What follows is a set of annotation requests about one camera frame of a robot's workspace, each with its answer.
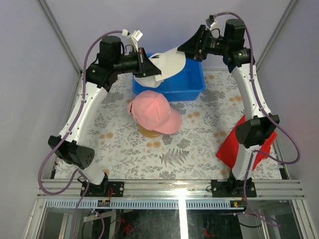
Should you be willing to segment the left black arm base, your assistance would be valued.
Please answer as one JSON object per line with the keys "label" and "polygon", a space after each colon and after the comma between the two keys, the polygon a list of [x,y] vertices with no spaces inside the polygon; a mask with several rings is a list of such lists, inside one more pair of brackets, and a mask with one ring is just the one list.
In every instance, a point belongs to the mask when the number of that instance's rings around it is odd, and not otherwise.
{"label": "left black arm base", "polygon": [[80,196],[119,198],[123,197],[124,185],[125,183],[120,181],[111,181],[106,183],[106,185],[94,185],[89,183],[89,188],[85,193],[87,182],[83,181]]}

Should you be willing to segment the white cloth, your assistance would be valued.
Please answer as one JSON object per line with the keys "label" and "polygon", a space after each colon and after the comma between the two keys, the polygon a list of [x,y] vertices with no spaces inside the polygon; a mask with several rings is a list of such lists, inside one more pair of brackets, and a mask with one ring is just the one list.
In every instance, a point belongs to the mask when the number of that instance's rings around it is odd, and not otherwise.
{"label": "white cloth", "polygon": [[149,77],[135,77],[135,81],[149,88],[157,88],[164,80],[179,73],[186,64],[185,53],[177,51],[177,48],[164,53],[154,53],[148,59],[161,70],[161,73]]}

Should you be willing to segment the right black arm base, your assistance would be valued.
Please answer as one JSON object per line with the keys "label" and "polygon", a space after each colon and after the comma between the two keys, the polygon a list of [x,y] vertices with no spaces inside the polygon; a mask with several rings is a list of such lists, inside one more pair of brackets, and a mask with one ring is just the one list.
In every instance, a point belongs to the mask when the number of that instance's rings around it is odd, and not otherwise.
{"label": "right black arm base", "polygon": [[[244,181],[241,180],[211,180],[211,189],[214,198],[244,197]],[[247,198],[257,197],[256,187],[252,178],[247,179],[245,192]]]}

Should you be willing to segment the pink baseball cap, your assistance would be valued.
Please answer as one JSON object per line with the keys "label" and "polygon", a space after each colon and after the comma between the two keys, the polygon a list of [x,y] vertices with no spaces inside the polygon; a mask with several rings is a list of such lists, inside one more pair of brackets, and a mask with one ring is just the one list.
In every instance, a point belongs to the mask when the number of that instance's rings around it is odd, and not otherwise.
{"label": "pink baseball cap", "polygon": [[182,125],[181,114],[171,108],[163,94],[146,90],[128,105],[128,113],[143,128],[162,134],[174,134]]}

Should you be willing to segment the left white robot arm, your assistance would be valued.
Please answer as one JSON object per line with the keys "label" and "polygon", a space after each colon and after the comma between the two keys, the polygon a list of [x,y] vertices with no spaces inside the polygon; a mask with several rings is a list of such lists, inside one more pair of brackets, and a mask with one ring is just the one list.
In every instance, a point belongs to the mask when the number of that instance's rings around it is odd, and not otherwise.
{"label": "left white robot arm", "polygon": [[148,77],[161,74],[161,70],[148,59],[145,50],[138,47],[136,36],[128,35],[127,42],[133,48],[128,54],[115,32],[105,34],[94,42],[99,44],[99,52],[92,64],[88,64],[89,55],[85,56],[82,93],[59,135],[50,136],[48,140],[56,156],[78,169],[92,183],[92,191],[100,197],[108,193],[109,184],[105,181],[107,175],[94,162],[94,149],[85,145],[92,116],[118,75],[132,73]]}

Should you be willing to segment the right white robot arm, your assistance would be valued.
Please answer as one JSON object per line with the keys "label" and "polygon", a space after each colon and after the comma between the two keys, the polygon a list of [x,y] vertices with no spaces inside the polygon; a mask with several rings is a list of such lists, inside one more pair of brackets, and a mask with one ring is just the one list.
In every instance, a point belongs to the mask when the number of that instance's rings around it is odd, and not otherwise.
{"label": "right white robot arm", "polygon": [[212,28],[201,25],[196,33],[178,47],[186,58],[201,62],[207,55],[219,55],[235,79],[244,105],[245,122],[235,128],[239,150],[231,173],[235,178],[227,184],[228,193],[239,196],[245,191],[242,182],[252,171],[257,150],[275,131],[279,116],[271,113],[265,103],[257,79],[256,66],[251,46],[245,47],[250,35],[244,21],[226,21],[223,36],[214,37]]}

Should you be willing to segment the wooden hat stand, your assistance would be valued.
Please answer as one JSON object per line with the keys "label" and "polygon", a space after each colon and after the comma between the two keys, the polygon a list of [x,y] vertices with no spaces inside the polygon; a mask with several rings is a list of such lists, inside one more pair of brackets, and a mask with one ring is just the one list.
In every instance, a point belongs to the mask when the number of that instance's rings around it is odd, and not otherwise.
{"label": "wooden hat stand", "polygon": [[145,136],[147,138],[156,138],[156,137],[159,137],[162,135],[162,133],[160,133],[160,132],[157,132],[155,130],[148,130],[139,124],[138,124],[138,130],[143,136]]}

